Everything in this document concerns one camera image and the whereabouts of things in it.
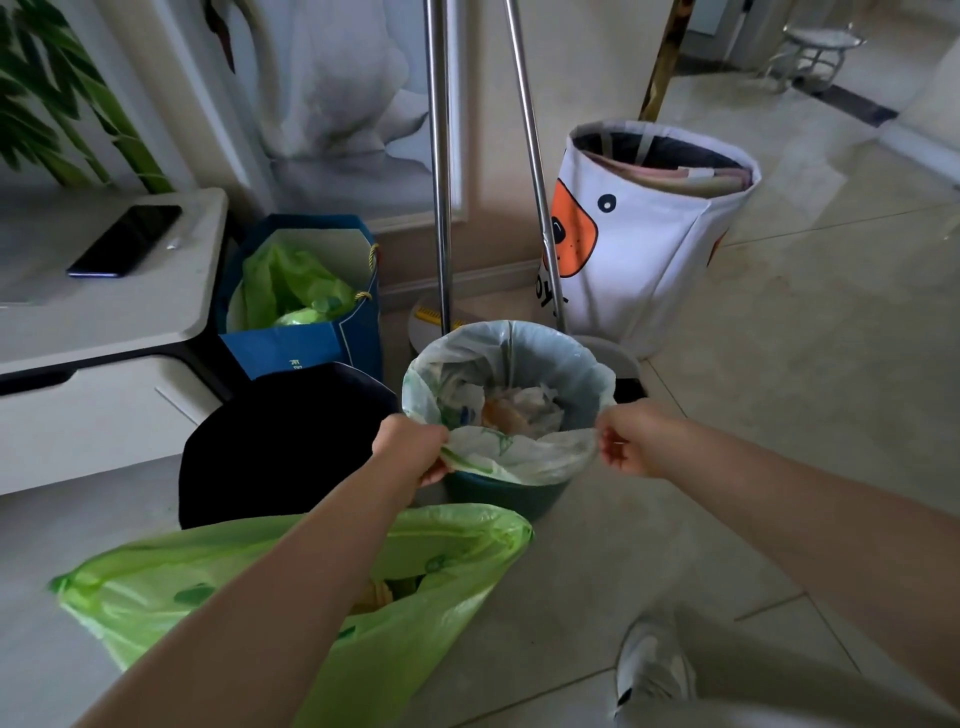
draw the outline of shoe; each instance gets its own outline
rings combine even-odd
[[[616,706],[630,700],[692,700],[696,676],[672,619],[643,614],[631,625],[616,661]]]

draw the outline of pants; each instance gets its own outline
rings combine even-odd
[[[761,643],[682,609],[677,631],[697,673],[689,702],[628,702],[618,728],[940,728],[960,720],[837,667]]]

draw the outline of orange dog face print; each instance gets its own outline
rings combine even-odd
[[[553,217],[553,241],[556,244],[560,275],[566,279],[576,276],[587,264],[596,247],[597,224],[560,180],[557,180],[557,187],[553,192],[550,214]]]

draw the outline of hand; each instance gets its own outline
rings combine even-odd
[[[600,456],[615,470],[640,477],[663,477],[650,457],[648,434],[670,419],[649,399],[617,404],[597,417]]]
[[[373,456],[417,478],[420,486],[430,485],[447,474],[440,448],[449,437],[450,431],[442,425],[421,425],[405,415],[390,415],[373,439]]]

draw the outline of floor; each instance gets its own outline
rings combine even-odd
[[[937,63],[960,36],[960,28],[904,12],[880,0],[853,26],[867,38],[850,51],[836,85],[895,111],[903,111]]]
[[[737,74],[676,80],[661,119],[743,146],[765,180],[666,347],[642,363],[651,396],[960,515],[960,344],[950,323],[960,304],[960,192],[877,146],[873,128]],[[533,292],[458,303],[523,318]],[[382,318],[395,388],[408,356],[405,316]],[[45,584],[86,555],[176,527],[178,465],[169,458],[0,497],[5,726],[65,725],[114,679]],[[620,639],[663,599],[941,705],[672,486],[595,465],[538,522],[533,545],[400,726],[611,725]]]

